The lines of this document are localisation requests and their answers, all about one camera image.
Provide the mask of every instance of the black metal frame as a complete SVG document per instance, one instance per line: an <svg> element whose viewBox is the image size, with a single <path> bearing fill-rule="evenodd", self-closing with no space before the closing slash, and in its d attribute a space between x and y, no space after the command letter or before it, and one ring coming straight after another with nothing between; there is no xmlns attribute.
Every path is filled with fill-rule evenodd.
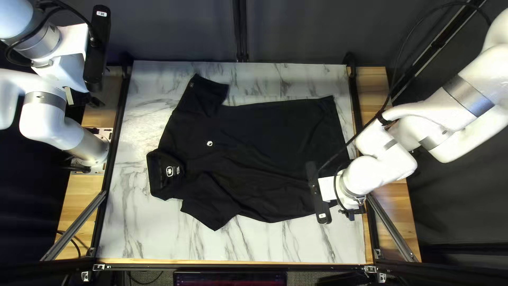
<svg viewBox="0 0 508 286"><path fill-rule="evenodd" d="M233 21L235 25L236 61L247 63L247 0L233 0Z"/></svg>
<svg viewBox="0 0 508 286"><path fill-rule="evenodd" d="M168 270L206 271L352 271L363 272L363 264L149 264L149 263L112 263L104 264L101 270L113 271L168 271Z"/></svg>
<svg viewBox="0 0 508 286"><path fill-rule="evenodd" d="M118 98L118 106L115 116L115 124L113 127L113 137L111 138L109 154L108 154L108 164L106 165L106 169L104 170L104 180L102 182L102 190L106 191L106 197L104 201L97 208L97 216L95 220L95 225L93 226L92 233L92 241L90 244L91 253L87 253L87 255L95 257L95 249L99 246L99 241L101 239L102 226L104 223L104 216L106 215L106 204L108 201L109 195L109 187L111 185L111 179L113 176L113 168L115 164L116 151L118 150L118 141L120 139L120 132L123 121L123 114L125 112L125 103L127 102L127 94L129 93L129 83L131 81L131 72L133 59L130 55L125 56L126 59L123 59L122 70L123 70L123 80L120 88L120 97Z"/></svg>

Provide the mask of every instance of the white marble tile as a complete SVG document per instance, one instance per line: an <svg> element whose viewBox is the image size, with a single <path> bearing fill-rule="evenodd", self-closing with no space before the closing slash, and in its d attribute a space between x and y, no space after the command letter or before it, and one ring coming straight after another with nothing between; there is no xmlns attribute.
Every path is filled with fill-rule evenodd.
<svg viewBox="0 0 508 286"><path fill-rule="evenodd" d="M344 139L351 139L353 114L345 65L280 64L280 78L281 96L290 99L333 95ZM347 146L347 152L351 159L356 158L353 144Z"/></svg>
<svg viewBox="0 0 508 286"><path fill-rule="evenodd" d="M136 61L140 93L182 94L194 74L230 85L230 95L280 96L278 64Z"/></svg>
<svg viewBox="0 0 508 286"><path fill-rule="evenodd" d="M217 231L193 222L191 260L283 261L282 223L236 216Z"/></svg>
<svg viewBox="0 0 508 286"><path fill-rule="evenodd" d="M282 222L284 261L365 263L362 216L349 221L337 206L330 211L330 224L317 223L315 215Z"/></svg>
<svg viewBox="0 0 508 286"><path fill-rule="evenodd" d="M230 84L224 104L242 105L302 98L298 84L282 96L281 85L291 81L280 64L145 62L134 63L123 117L107 211L101 235L99 257L341 262L364 260L362 221L336 218L331 225L319 225L314 216L279 223L263 223L236 216L214 232L180 212L181 201L163 201L150 195L146 154L157 148L171 112L178 104L189 79L199 73L210 80ZM305 74L316 67L294 66ZM339 74L343 66L330 66ZM347 82L333 76L315 79L316 97L334 95L343 130L351 125ZM342 82L344 86L334 88Z"/></svg>

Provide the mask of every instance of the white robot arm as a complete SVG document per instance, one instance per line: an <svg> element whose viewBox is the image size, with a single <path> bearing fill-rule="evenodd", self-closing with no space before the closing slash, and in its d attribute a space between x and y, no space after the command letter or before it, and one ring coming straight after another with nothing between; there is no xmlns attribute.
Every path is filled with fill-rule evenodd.
<svg viewBox="0 0 508 286"><path fill-rule="evenodd" d="M337 175L344 205L361 203L377 187L411 175L417 163L408 151L423 146L438 161L451 162L508 125L508 9L492 23L480 55L428 99L384 111L356 138L363 156ZM335 199L330 177L320 178L324 200Z"/></svg>
<svg viewBox="0 0 508 286"><path fill-rule="evenodd" d="M97 11L97 15L109 21L109 10ZM27 0L2 1L0 18L0 40L30 59L31 68L38 73L0 69L0 130L12 124L18 97L24 95L19 122L21 134L67 151L85 166L102 164L108 154L108 145L65 117L67 96L64 88L87 93L89 87L100 83L106 45L90 48L88 24L55 26L44 21L45 16L34 10ZM88 62L87 75L92 76L84 75L87 49L93 50L94 60L98 59Z"/></svg>

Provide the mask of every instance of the white logo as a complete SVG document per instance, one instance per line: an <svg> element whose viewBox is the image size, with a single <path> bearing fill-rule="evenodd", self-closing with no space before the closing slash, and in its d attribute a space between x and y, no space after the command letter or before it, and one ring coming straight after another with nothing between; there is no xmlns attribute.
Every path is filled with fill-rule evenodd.
<svg viewBox="0 0 508 286"><path fill-rule="evenodd" d="M168 175L168 177L173 175L173 167L169 166L166 168L166 175Z"/></svg>

